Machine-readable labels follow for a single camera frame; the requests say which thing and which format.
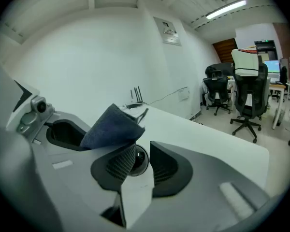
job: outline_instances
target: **blue towel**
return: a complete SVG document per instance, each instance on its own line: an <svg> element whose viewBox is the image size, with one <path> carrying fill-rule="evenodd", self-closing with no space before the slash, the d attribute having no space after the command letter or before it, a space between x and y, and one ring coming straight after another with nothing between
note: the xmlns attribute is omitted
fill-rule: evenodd
<svg viewBox="0 0 290 232"><path fill-rule="evenodd" d="M93 127L85 134L81 147L95 149L138 140L145 128L138 125L148 108L137 118L122 112L115 104L110 105Z"/></svg>

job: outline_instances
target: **floor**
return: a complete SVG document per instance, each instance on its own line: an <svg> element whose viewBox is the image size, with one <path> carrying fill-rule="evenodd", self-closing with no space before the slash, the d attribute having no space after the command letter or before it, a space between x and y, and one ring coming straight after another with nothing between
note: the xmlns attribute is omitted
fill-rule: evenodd
<svg viewBox="0 0 290 232"><path fill-rule="evenodd" d="M271 197L281 194L290 183L290 146L288 146L288 140L290 139L290 101L286 100L287 96L285 96L285 102L282 107L286 111L284 120L274 130L272 129L272 123L275 110L278 108L276 98L270 98L270 109L264 114L262 121L259 121L259 118L252 120L255 123L261 124L262 127L261 131L258 131L257 127L254 127L258 137L257 144L267 148L270 153L265 191ZM210 108L207 111L206 107L202 106L201 109L202 114L195 122L228 134L232 134L240 126L236 122L230 124L231 118L239 116L236 110L228 114L228 111L219 109L217 116L214 116L216 108ZM235 136L249 142L252 142L254 138L248 128L241 129Z"/></svg>

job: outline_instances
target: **gray machine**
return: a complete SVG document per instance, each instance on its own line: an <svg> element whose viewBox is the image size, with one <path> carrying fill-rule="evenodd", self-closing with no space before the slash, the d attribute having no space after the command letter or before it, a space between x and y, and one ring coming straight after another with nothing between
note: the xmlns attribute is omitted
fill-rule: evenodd
<svg viewBox="0 0 290 232"><path fill-rule="evenodd" d="M263 190L223 161L167 142L151 142L138 174L134 157L142 145L81 148L86 123L18 86L21 98L0 129L0 191L42 230L245 231L273 207L265 205ZM121 185L149 167L150 205L127 226L131 210L124 209Z"/></svg>

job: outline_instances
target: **fluorescent light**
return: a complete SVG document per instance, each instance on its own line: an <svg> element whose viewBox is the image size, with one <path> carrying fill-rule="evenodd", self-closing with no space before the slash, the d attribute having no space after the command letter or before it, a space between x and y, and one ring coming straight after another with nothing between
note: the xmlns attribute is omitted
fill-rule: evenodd
<svg viewBox="0 0 290 232"><path fill-rule="evenodd" d="M212 19L212 18L216 17L217 15L221 15L223 13L226 13L227 11L236 9L236 8L244 6L244 5L246 5L246 0L238 0L238 1L235 1L233 3L229 3L226 6L223 6L219 9L207 14L206 18Z"/></svg>

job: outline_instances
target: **white desk leg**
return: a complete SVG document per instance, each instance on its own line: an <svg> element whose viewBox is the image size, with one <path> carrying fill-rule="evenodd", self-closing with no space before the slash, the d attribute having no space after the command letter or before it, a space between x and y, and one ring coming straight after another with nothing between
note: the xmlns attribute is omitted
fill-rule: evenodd
<svg viewBox="0 0 290 232"><path fill-rule="evenodd" d="M231 101L232 101L231 111L234 111L234 104L235 104L235 88L234 87L232 87L231 89Z"/></svg>
<svg viewBox="0 0 290 232"><path fill-rule="evenodd" d="M290 86L288 85L287 100L289 100L289 95L290 95Z"/></svg>
<svg viewBox="0 0 290 232"><path fill-rule="evenodd" d="M283 97L283 92L284 92L284 89L280 89L280 99L279 99L279 105L278 105L278 112L277 112L277 115L274 119L274 123L273 123L273 126L272 126L272 129L275 129L276 125L277 125L277 121L278 121L278 118L279 118L279 115L280 115L280 111L281 111L281 106L282 106L282 102L284 100L284 97Z"/></svg>

